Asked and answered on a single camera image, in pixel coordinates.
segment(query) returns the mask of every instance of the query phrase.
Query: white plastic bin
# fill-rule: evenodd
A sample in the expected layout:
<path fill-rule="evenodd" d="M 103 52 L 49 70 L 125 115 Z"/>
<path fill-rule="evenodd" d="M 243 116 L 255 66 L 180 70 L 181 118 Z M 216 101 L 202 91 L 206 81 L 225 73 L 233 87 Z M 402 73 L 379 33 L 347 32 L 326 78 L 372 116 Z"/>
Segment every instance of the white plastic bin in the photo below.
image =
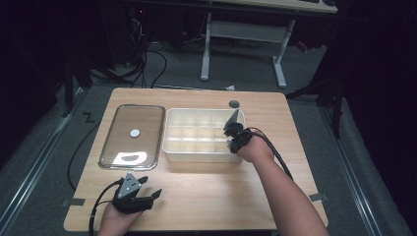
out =
<path fill-rule="evenodd" d="M 234 109 L 172 108 L 166 115 L 162 149 L 169 161 L 241 162 L 230 152 L 223 134 Z M 239 110 L 237 122 L 246 127 Z"/>

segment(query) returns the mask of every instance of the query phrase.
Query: human arm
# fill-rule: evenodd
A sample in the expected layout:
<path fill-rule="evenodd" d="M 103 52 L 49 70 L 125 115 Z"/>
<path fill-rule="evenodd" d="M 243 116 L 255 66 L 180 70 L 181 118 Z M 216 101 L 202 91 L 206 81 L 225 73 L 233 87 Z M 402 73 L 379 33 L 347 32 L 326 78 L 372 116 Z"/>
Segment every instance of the human arm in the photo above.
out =
<path fill-rule="evenodd" d="M 119 212 L 112 203 L 107 204 L 103 216 L 101 218 L 101 225 L 98 231 L 98 236 L 122 236 L 129 230 L 130 226 L 135 222 L 143 211 L 125 214 Z"/>
<path fill-rule="evenodd" d="M 237 154 L 254 164 L 280 235 L 328 235 L 310 200 L 274 161 L 263 139 L 253 136 Z"/>

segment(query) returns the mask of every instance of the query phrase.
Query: person's left hand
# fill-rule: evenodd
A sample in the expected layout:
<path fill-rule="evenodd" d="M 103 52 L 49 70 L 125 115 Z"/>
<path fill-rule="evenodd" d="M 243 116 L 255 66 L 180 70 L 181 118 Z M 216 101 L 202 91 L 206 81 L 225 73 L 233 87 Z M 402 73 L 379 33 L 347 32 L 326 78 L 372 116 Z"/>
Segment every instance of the person's left hand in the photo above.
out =
<path fill-rule="evenodd" d="M 98 236 L 116 236 L 124 235 L 129 230 L 130 226 L 135 222 L 143 211 L 125 214 L 119 212 L 112 203 L 107 204 L 103 216 L 101 218 L 101 226 L 98 231 Z"/>

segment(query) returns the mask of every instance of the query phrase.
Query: gray carpet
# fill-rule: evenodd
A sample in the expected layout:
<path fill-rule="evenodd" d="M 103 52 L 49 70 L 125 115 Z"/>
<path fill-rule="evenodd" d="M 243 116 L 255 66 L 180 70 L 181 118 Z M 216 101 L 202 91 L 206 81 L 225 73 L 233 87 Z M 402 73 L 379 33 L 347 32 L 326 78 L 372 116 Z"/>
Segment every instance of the gray carpet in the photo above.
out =
<path fill-rule="evenodd" d="M 167 67 L 157 81 L 156 87 L 225 89 L 235 86 L 236 90 L 290 93 L 309 83 L 326 52 L 325 48 L 316 48 L 302 53 L 297 48 L 289 47 L 282 62 L 288 87 L 282 90 L 277 87 L 268 56 L 264 57 L 258 54 L 261 49 L 266 53 L 270 52 L 272 46 L 266 45 L 257 48 L 256 53 L 249 55 L 245 54 L 249 48 L 247 46 L 235 47 L 227 53 L 213 52 L 209 80 L 204 83 L 199 79 L 202 49 L 177 50 L 165 46 L 159 53 L 166 57 Z M 162 71 L 163 66 L 162 57 L 153 52 L 148 53 L 145 69 L 147 86 Z M 138 80 L 136 88 L 140 88 L 141 85 L 141 80 Z M 72 113 L 68 125 L 51 152 L 50 159 L 41 172 L 40 178 L 36 181 L 35 188 L 26 204 L 16 219 L 12 220 L 13 226 L 10 228 L 9 235 L 86 235 L 86 233 L 66 232 L 63 228 L 68 208 L 62 204 L 65 200 L 71 199 L 74 194 L 67 182 L 67 168 L 81 141 L 101 119 L 109 95 L 116 87 L 120 87 L 120 85 L 96 80 L 90 90 L 84 91 L 82 95 L 78 96 L 85 95 Z M 33 127 L 32 132 L 24 140 L 8 165 L 0 172 L 0 189 L 3 195 L 0 200 L 1 212 L 7 209 L 9 202 L 35 164 L 49 136 L 62 122 L 61 114 L 64 111 L 62 90 L 58 92 L 57 96 L 59 102 Z M 319 191 L 328 196 L 328 199 L 324 201 L 329 221 L 328 230 L 331 235 L 368 235 L 343 174 L 338 151 L 333 137 L 328 131 L 328 124 L 321 112 L 322 108 L 317 107 L 312 98 L 303 96 L 302 99 L 289 100 L 289 105 Z M 382 235 L 411 235 L 404 220 L 396 211 L 378 171 L 363 146 L 362 139 L 348 111 L 348 106 L 344 104 L 343 109 L 345 111 L 340 123 L 341 141 L 357 174 L 358 181 L 370 200 Z M 90 114 L 89 120 L 93 123 L 88 122 L 87 114 Z M 82 143 L 74 156 L 70 176 L 75 185 L 77 185 L 83 171 L 95 131 L 96 129 Z M 206 233 L 207 235 L 218 235 L 218 232 Z"/>

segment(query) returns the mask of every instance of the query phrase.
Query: human hand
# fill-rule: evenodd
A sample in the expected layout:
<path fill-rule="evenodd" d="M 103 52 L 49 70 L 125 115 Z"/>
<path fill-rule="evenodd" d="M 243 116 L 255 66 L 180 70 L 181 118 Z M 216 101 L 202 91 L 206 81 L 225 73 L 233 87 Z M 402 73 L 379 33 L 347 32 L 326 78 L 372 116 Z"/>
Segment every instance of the human hand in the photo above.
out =
<path fill-rule="evenodd" d="M 256 135 L 251 138 L 247 145 L 238 150 L 237 155 L 254 164 L 260 161 L 273 160 L 270 147 Z"/>
<path fill-rule="evenodd" d="M 112 203 L 107 204 L 103 216 L 101 218 L 101 226 L 98 231 L 98 236 L 116 236 L 124 235 L 129 230 L 130 226 L 135 222 L 143 211 L 125 214 L 119 212 Z"/>

